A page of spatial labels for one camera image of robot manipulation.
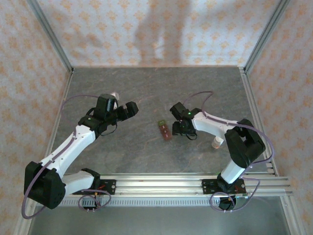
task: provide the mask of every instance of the wallpaper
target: wallpaper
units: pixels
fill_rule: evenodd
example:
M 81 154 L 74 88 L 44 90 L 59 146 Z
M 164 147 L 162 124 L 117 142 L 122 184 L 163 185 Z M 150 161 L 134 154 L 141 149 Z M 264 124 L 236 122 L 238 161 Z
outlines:
M 24 171 L 44 157 L 68 73 L 25 0 L 0 1 L 0 233 L 21 214 Z
M 263 123 L 313 231 L 313 1 L 291 1 L 249 75 Z
M 73 67 L 244 66 L 279 0 L 39 0 Z

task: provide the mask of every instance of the gray marble surface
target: gray marble surface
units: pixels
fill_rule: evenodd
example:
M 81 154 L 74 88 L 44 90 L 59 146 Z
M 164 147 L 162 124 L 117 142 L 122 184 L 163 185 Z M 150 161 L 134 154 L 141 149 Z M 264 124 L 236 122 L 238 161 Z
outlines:
M 100 95 L 118 92 L 119 104 L 134 101 L 138 114 L 118 123 L 117 130 L 99 137 L 69 167 L 67 173 L 90 168 L 99 173 L 219 173 L 230 160 L 226 144 L 218 150 L 214 136 L 198 132 L 198 139 L 173 136 L 164 141 L 157 122 L 165 119 L 170 129 L 175 121 L 169 109 L 189 95 L 214 91 L 208 113 L 230 119 L 252 120 L 238 68 L 109 68 L 76 69 L 67 97 L 77 94 Z M 205 95 L 194 97 L 187 108 L 200 108 Z M 96 98 L 79 97 L 64 107 L 53 149 L 72 132 L 77 121 L 96 105 Z M 251 171 L 266 171 L 265 164 Z

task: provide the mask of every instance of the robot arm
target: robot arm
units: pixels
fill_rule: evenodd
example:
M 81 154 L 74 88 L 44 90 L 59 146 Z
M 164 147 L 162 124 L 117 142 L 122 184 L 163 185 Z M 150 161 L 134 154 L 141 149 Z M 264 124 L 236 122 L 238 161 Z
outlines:
M 174 105 L 170 112 L 178 120 L 173 123 L 173 135 L 192 136 L 196 135 L 198 130 L 226 140 L 231 160 L 218 175 L 219 187 L 224 192 L 227 192 L 244 170 L 265 151 L 265 145 L 256 132 L 235 126 L 236 123 L 253 126 L 247 119 L 240 122 L 230 121 L 205 113 L 225 123 L 222 124 L 208 119 L 200 109 L 189 111 L 180 102 Z
M 109 125 L 135 116 L 138 107 L 134 102 L 118 107 L 117 99 L 111 94 L 98 97 L 95 108 L 90 109 L 80 119 L 74 132 L 49 156 L 39 163 L 30 162 L 25 169 L 24 193 L 31 181 L 47 163 L 51 162 L 39 176 L 28 197 L 53 209 L 62 199 L 82 189 L 97 189 L 100 185 L 100 174 L 84 168 L 76 174 L 64 176 L 68 167 L 78 155 L 94 142 Z

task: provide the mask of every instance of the black mounting plate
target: black mounting plate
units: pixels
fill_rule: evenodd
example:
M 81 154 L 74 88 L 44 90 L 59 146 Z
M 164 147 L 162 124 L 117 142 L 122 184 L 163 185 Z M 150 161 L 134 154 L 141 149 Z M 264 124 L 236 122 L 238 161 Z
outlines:
M 217 184 L 217 179 L 203 179 L 203 194 L 213 194 L 215 192 L 223 192 Z M 243 179 L 237 179 L 234 184 L 225 192 L 228 194 L 246 194 L 246 186 Z
M 116 180 L 103 180 L 100 179 L 100 189 L 103 191 L 107 191 L 111 195 L 115 195 L 115 189 L 116 189 Z M 94 192 L 75 192 L 74 195 L 94 195 Z

